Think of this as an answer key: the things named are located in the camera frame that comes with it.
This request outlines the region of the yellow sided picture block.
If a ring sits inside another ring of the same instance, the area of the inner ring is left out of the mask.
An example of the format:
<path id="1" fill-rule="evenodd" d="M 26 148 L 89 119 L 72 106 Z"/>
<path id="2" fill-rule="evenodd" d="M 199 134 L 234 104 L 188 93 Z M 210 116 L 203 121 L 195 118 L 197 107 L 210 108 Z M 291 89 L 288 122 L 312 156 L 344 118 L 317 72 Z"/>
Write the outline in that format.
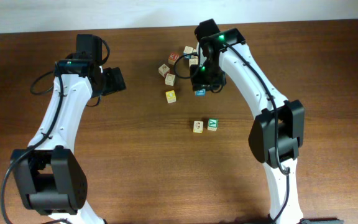
<path id="1" fill-rule="evenodd" d="M 202 133 L 203 132 L 203 122 L 202 121 L 194 121 L 193 132 L 194 133 Z"/>

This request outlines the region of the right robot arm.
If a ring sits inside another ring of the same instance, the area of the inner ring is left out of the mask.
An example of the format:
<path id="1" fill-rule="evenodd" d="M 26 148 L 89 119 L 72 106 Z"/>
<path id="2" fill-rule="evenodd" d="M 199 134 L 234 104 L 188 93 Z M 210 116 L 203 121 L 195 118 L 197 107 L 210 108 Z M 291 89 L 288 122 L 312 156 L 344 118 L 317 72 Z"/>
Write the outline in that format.
<path id="1" fill-rule="evenodd" d="M 305 109 L 289 101 L 264 75 L 237 29 L 196 28 L 198 65 L 191 66 L 194 90 L 218 93 L 230 77 L 254 117 L 248 142 L 267 176 L 272 223 L 299 223 L 296 165 L 303 144 Z"/>

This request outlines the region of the blue bordered wooden block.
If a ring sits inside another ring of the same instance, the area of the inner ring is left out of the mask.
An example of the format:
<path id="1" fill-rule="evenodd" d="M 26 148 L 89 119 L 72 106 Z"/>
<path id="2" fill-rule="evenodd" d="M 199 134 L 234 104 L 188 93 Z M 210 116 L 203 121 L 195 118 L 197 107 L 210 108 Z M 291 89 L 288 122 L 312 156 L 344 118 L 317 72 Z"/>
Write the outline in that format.
<path id="1" fill-rule="evenodd" d="M 196 96 L 205 96 L 206 95 L 206 90 L 205 89 L 196 90 L 195 95 Z"/>

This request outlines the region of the green V wooden block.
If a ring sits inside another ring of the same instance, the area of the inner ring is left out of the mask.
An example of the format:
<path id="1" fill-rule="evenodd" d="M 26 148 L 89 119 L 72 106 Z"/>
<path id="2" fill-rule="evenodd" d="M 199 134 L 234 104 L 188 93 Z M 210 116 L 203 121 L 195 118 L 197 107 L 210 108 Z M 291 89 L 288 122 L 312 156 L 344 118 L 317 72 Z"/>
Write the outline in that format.
<path id="1" fill-rule="evenodd" d="M 212 119 L 210 118 L 208 120 L 207 130 L 208 131 L 216 131 L 218 129 L 218 119 Z"/>

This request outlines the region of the green N wooden block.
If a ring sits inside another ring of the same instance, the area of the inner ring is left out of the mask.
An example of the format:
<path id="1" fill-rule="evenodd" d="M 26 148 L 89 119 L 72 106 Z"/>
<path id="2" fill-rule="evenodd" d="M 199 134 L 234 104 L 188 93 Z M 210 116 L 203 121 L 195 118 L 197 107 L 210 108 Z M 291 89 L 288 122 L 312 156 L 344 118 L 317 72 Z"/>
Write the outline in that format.
<path id="1" fill-rule="evenodd" d="M 169 86 L 173 86 L 175 84 L 176 76 L 174 74 L 168 73 L 165 76 L 165 84 Z"/>

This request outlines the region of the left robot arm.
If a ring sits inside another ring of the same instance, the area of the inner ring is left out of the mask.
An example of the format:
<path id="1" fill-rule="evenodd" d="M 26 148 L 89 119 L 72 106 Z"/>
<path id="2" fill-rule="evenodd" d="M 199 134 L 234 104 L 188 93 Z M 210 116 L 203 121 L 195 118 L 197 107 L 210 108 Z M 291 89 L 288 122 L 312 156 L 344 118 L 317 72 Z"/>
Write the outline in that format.
<path id="1" fill-rule="evenodd" d="M 53 93 L 43 121 L 26 149 L 15 149 L 14 174 L 23 206 L 58 223 L 105 223 L 87 202 L 88 181 L 74 155 L 88 101 L 126 89 L 120 68 L 90 60 L 61 60 L 53 71 Z"/>

